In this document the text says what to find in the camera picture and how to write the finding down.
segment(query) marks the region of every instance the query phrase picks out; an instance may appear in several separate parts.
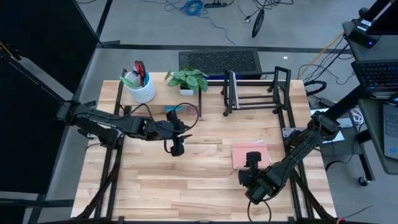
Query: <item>black keyboard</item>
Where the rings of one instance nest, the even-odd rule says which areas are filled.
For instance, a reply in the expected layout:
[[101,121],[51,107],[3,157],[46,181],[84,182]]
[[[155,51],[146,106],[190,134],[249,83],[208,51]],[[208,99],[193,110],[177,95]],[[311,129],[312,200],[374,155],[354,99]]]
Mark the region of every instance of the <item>black keyboard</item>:
[[398,89],[398,61],[356,63],[354,69],[369,89]]
[[398,138],[398,113],[384,112],[386,135]]

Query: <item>laptop keyboard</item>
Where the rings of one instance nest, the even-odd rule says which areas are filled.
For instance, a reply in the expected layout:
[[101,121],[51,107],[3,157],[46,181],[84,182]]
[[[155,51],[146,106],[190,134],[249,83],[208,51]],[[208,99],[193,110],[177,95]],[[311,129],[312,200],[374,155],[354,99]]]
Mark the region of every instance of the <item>laptop keyboard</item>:
[[398,138],[398,113],[384,112],[386,135]]

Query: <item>potted plant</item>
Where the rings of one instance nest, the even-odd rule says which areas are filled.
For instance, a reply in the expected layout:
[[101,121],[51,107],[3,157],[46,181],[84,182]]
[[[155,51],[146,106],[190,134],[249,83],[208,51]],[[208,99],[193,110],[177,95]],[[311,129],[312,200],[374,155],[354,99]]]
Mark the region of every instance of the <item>potted plant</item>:
[[172,79],[167,85],[180,85],[181,95],[192,96],[194,92],[199,91],[199,88],[201,91],[207,91],[208,83],[205,77],[208,77],[208,75],[195,68],[183,67],[179,72],[174,72],[173,74],[169,71],[164,80],[166,81],[170,77]]

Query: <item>green plant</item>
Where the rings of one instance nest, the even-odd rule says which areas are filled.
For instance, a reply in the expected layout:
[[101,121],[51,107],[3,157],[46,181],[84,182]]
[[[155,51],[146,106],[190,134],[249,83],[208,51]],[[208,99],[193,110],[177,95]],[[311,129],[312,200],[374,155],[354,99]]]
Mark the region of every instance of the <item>green plant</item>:
[[183,67],[179,72],[174,72],[173,75],[169,71],[164,80],[166,81],[170,77],[172,79],[167,84],[168,86],[181,85],[193,91],[199,91],[199,87],[201,91],[207,91],[208,89],[207,79],[205,78],[208,75],[193,67]]

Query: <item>wheel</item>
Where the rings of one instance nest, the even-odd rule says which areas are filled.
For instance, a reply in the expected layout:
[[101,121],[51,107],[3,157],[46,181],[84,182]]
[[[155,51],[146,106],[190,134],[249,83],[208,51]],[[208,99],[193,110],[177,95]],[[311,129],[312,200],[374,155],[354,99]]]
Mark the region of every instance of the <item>wheel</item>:
[[369,181],[366,179],[366,177],[360,177],[358,178],[358,183],[360,186],[366,187],[368,186]]

